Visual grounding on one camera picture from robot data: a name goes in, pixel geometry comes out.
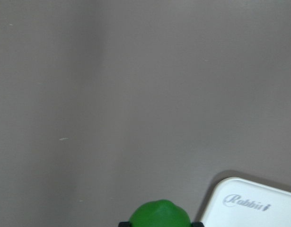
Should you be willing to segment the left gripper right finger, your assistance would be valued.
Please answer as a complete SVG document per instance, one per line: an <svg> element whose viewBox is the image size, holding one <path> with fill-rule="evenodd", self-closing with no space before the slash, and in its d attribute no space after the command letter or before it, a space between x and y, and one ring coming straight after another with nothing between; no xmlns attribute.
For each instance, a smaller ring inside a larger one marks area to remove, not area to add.
<svg viewBox="0 0 291 227"><path fill-rule="evenodd" d="M192 222L191 227L203 227L203 223L200 221Z"/></svg>

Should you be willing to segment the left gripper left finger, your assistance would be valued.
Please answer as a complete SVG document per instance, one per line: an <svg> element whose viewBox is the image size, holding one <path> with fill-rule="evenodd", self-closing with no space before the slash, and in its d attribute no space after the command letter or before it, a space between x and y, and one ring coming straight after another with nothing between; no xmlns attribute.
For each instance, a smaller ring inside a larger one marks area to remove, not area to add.
<svg viewBox="0 0 291 227"><path fill-rule="evenodd" d="M118 227L131 227L131 223L129 221L119 222Z"/></svg>

